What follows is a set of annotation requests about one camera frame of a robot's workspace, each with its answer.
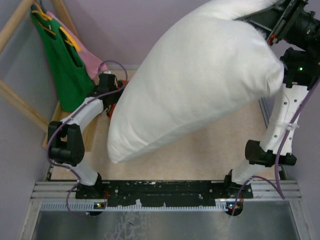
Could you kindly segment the white pillow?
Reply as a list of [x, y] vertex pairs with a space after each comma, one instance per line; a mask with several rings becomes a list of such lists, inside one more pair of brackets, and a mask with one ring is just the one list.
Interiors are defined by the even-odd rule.
[[239, 107], [275, 94], [284, 65], [241, 17], [273, 0], [211, 0], [154, 45], [113, 111], [107, 151], [120, 163], [157, 150]]

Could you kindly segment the orange patterned pillowcase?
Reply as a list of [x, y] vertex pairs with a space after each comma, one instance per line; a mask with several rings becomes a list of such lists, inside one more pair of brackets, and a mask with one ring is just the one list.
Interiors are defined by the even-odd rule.
[[[120, 79], [118, 80], [119, 83], [122, 83], [125, 87], [127, 86], [128, 82], [125, 81], [124, 79]], [[116, 103], [113, 104], [111, 107], [108, 108], [108, 110], [106, 111], [106, 115], [108, 116], [109, 119], [112, 118], [112, 115], [113, 115], [113, 112], [114, 112], [114, 109], [116, 107]]]

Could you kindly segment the yellow clothes hanger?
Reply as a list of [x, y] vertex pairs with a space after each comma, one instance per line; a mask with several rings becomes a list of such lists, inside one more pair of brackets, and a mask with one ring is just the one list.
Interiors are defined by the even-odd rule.
[[[35, 6], [35, 10], [31, 10], [31, 13], [38, 13], [38, 14], [41, 16], [41, 18], [42, 18], [43, 20], [45, 20], [45, 21], [52, 21], [52, 20], [53, 20], [53, 18], [52, 18], [51, 16], [49, 16], [48, 14], [46, 14], [46, 13], [43, 11], [41, 5], [40, 5], [36, 0], [33, 1], [32, 5]], [[56, 35], [56, 33], [53, 32], [50, 28], [44, 27], [39, 21], [37, 21], [37, 22], [38, 22], [38, 24], [39, 24], [43, 29], [45, 29], [47, 32], [50, 32], [52, 35]], [[65, 36], [65, 38], [63, 39], [64, 42], [67, 43], [68, 45], [74, 47], [78, 52], [80, 52], [80, 51], [81, 51], [81, 48], [80, 48], [79, 44], [78, 44], [78, 43], [74, 40], [74, 38], [68, 33], [68, 31], [67, 31], [64, 27], [62, 27], [62, 26], [59, 27], [59, 30], [60, 30], [60, 31], [64, 34], [64, 36]]]

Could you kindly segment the green tank top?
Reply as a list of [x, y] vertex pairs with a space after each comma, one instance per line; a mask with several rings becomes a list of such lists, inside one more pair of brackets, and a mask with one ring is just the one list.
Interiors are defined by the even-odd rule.
[[[55, 19], [44, 20], [38, 13], [30, 12], [30, 18], [43, 43], [60, 106], [63, 111], [72, 112], [82, 104], [95, 84], [77, 50], [64, 41], [65, 35], [59, 30], [61, 24]], [[56, 35], [42, 28], [38, 21]]]

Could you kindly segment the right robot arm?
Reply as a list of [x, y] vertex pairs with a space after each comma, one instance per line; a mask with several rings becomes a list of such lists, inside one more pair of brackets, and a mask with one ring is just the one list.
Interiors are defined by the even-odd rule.
[[284, 63], [283, 84], [275, 101], [265, 136], [249, 140], [245, 160], [225, 176], [223, 192], [235, 198], [253, 176], [265, 168], [293, 166], [292, 139], [299, 115], [316, 89], [320, 78], [320, 21], [315, 12], [305, 11], [306, 0], [278, 0], [263, 10], [240, 17], [261, 31], [269, 46], [281, 40], [299, 50], [288, 48], [280, 60]]

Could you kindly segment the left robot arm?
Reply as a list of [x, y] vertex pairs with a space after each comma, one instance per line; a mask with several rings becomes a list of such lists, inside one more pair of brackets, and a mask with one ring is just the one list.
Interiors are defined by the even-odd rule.
[[50, 122], [46, 149], [50, 164], [72, 172], [79, 184], [87, 186], [87, 194], [95, 199], [103, 195], [104, 186], [97, 182], [99, 174], [85, 158], [83, 131], [115, 104], [124, 90], [124, 84], [118, 82], [114, 74], [101, 73], [98, 78], [98, 85], [74, 112], [60, 121]]

